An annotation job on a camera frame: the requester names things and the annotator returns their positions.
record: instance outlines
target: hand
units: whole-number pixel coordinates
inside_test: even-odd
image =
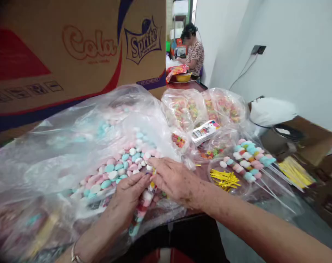
[[[184,164],[170,158],[150,158],[149,164],[157,173],[151,180],[172,200],[186,207],[200,209],[199,191],[206,182],[198,178]]]
[[[149,184],[150,174],[144,173],[137,173],[120,181],[101,219],[113,225],[117,232],[122,232],[128,228],[138,199]]]

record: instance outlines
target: electrical outlet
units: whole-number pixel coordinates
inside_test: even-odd
[[[266,46],[255,45],[251,51],[251,55],[262,55],[266,49]]]

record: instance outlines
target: yellow bowl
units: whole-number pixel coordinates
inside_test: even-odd
[[[191,76],[192,76],[191,73],[182,73],[182,74],[175,75],[176,80],[178,82],[187,82],[187,81],[190,81]]]

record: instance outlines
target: floral shirt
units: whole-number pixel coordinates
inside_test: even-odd
[[[189,47],[187,62],[190,63],[192,59],[196,59],[196,66],[194,69],[189,70],[189,72],[195,76],[199,76],[204,62],[204,47],[199,40],[195,42],[194,46]]]

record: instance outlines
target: person's left hand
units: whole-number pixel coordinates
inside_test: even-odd
[[[150,184],[150,175],[137,173],[123,179],[116,187],[116,192],[101,216],[114,228],[122,232],[132,221],[134,210],[143,190]]]

